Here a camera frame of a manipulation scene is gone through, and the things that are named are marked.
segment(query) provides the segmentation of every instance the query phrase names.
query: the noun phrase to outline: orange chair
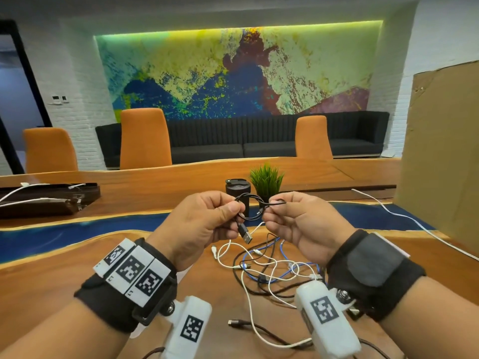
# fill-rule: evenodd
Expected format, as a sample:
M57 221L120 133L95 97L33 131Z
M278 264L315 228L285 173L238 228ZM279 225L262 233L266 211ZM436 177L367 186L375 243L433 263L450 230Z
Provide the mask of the orange chair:
M23 130L27 174L77 171L77 155L63 128L39 127Z
M332 160L326 116L304 116L296 122L296 157Z
M159 108L134 108L121 112L120 169L171 165L170 136Z

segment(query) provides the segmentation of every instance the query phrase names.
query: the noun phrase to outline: white wrist-mounted device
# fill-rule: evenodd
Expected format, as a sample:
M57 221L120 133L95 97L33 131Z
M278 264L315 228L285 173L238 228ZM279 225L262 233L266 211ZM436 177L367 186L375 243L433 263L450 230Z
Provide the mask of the white wrist-mounted device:
M137 246L124 239L93 270L111 287L134 302L133 318L142 325L149 325L157 314L172 323L171 331L161 354L165 359L193 359L211 315L211 305L195 296L187 296L184 302L173 301L171 287L176 294L176 279L170 277L171 269ZM170 281L169 288L159 298L154 298L153 310L143 317L141 309L152 306L150 299L158 289Z
M343 311L354 304L339 302L336 289L315 280L296 289L295 303L322 359L343 359L361 350L361 344Z

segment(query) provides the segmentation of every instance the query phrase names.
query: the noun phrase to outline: purple paint area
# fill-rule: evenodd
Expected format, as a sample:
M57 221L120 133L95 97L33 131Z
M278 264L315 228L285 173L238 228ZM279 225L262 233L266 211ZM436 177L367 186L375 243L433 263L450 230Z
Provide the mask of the purple paint area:
M353 112L365 110L368 99L369 90L353 87L323 99L317 105L304 110L303 113Z

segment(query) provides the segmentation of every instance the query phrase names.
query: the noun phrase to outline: black door frame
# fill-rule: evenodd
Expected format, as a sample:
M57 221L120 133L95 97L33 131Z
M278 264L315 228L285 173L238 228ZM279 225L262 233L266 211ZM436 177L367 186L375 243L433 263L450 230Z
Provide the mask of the black door frame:
M33 98L35 99L38 111L40 112L40 116L42 117L43 124L45 127L51 127L52 122L50 120L50 117L48 116L48 112L45 108L45 103L43 102L40 90L38 89L35 76L33 75L32 66L28 61L27 53L25 52L23 42L21 41L20 33L18 31L16 22L14 20L0 20L0 34L11 36L13 44L15 45L15 49L17 50L18 57L20 59L21 66L23 67L23 71L25 72L25 75L27 77L30 89L32 90ZM8 136L8 132L5 129L5 126L1 120L1 116L0 147L3 150L3 154L5 155L7 162L10 165L12 173L24 174L25 171L21 166L20 160L18 159L17 153L15 152L15 148L13 147L13 144L11 143L11 140Z

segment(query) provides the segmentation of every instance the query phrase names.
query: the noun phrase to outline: person's left hand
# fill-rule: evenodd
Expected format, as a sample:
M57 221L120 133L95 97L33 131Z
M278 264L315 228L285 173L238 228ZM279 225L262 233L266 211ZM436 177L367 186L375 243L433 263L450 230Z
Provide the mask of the person's left hand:
M147 242L168 258L178 271L195 263L204 248L221 239L235 239L233 218L243 203L220 191L187 196L148 237Z

